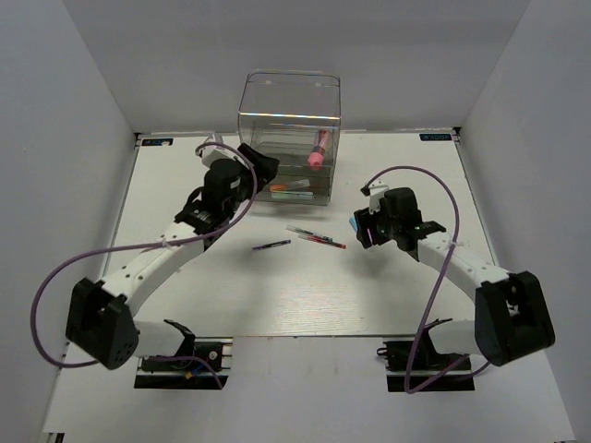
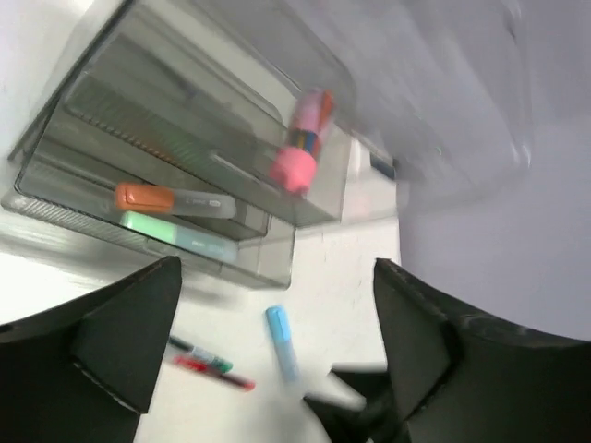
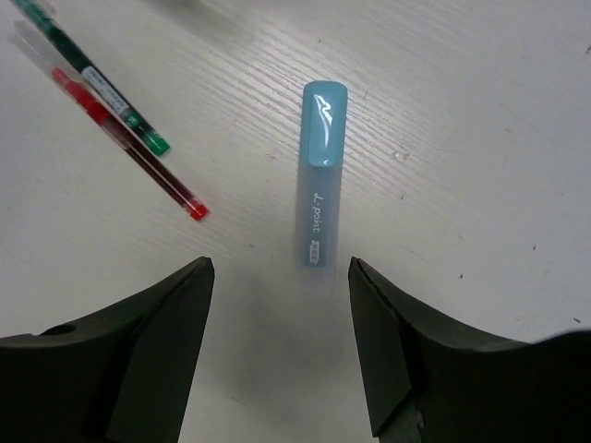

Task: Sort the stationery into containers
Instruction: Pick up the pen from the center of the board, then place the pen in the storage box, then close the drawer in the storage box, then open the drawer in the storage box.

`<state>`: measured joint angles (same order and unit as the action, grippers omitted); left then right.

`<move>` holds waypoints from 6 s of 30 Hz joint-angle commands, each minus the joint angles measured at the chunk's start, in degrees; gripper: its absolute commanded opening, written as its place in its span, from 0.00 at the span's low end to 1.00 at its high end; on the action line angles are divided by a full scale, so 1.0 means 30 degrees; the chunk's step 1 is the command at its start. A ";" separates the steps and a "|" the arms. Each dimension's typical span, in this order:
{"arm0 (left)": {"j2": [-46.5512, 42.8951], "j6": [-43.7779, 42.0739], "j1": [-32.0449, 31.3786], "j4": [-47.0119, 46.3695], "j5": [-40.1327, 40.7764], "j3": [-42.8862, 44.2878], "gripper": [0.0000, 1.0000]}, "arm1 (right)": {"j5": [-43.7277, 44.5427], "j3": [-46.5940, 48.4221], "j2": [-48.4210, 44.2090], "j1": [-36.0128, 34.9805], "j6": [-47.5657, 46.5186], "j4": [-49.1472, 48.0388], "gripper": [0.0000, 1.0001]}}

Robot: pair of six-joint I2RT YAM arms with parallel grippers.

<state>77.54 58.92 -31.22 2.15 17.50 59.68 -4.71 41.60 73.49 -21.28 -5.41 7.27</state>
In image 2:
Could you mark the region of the blue capped highlighter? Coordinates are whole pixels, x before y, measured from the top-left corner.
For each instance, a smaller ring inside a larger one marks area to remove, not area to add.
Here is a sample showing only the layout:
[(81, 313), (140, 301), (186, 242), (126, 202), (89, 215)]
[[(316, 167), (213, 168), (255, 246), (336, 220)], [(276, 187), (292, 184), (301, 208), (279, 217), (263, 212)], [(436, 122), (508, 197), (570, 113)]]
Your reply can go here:
[(299, 380), (299, 368), (286, 310), (282, 305), (271, 306), (265, 310), (265, 319), (283, 381), (287, 384), (296, 383)]

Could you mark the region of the pink glue stick tube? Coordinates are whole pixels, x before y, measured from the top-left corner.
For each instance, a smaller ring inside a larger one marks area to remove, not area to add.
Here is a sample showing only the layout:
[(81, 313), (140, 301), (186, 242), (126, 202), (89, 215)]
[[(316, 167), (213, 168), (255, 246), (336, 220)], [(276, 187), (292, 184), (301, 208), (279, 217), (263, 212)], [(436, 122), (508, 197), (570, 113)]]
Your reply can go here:
[(296, 102), (284, 144), (270, 169), (270, 178), (286, 192), (303, 196), (311, 188), (333, 109), (330, 90), (312, 90)]

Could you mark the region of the red clear pen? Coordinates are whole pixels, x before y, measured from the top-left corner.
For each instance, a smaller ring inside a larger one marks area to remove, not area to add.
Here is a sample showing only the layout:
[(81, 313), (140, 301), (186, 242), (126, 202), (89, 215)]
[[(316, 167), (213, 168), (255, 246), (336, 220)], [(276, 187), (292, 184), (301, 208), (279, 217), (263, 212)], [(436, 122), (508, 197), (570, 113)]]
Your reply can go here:
[(223, 373), (192, 358), (177, 356), (172, 359), (172, 362), (174, 365), (183, 367), (195, 373), (202, 374), (205, 377), (216, 379), (244, 391), (251, 391), (256, 387), (256, 383), (251, 380), (235, 376), (230, 373)]

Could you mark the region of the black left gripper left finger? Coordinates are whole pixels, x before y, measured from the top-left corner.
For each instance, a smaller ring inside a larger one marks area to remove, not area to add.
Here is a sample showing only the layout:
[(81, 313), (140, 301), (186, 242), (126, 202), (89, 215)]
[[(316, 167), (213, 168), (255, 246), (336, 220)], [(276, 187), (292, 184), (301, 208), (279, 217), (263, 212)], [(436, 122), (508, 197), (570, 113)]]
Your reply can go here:
[(182, 287), (178, 257), (1, 327), (4, 442), (131, 442)]

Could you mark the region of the orange capped highlighter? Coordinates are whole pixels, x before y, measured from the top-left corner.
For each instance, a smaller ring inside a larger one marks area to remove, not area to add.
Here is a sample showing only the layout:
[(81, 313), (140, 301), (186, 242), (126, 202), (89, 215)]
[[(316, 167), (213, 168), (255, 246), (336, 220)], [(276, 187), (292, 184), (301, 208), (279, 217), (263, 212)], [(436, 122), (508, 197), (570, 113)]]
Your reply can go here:
[(115, 205), (148, 214), (224, 220), (232, 219), (237, 211), (235, 199), (225, 194), (135, 183), (115, 187)]

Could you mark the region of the green capped highlighter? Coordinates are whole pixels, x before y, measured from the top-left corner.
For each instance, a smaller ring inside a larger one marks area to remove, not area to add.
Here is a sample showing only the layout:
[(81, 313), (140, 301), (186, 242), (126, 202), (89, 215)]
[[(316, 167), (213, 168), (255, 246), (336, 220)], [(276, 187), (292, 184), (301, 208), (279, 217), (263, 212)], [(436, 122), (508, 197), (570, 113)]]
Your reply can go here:
[(235, 262), (237, 259), (238, 246), (235, 242), (210, 233), (134, 211), (125, 211), (120, 218), (120, 224), (136, 233), (204, 257), (223, 262)]

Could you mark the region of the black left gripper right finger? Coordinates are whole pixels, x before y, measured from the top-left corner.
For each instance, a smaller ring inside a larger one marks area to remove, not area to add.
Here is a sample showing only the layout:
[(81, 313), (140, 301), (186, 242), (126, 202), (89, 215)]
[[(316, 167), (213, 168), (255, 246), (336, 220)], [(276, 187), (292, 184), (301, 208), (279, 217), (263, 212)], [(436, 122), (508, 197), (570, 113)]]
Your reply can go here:
[(588, 341), (494, 316), (383, 258), (373, 293), (411, 441), (589, 440)]

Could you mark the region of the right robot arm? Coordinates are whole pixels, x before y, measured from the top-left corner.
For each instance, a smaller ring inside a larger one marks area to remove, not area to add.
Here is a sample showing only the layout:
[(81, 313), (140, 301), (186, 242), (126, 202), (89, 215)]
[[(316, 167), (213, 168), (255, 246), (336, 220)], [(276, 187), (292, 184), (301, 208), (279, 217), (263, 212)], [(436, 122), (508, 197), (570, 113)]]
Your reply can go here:
[(308, 393), (302, 402), (317, 417), (333, 443), (408, 442), (403, 419), (396, 411), (392, 381), (385, 366), (334, 365), (329, 375), (338, 378), (364, 400), (347, 406), (319, 394)]

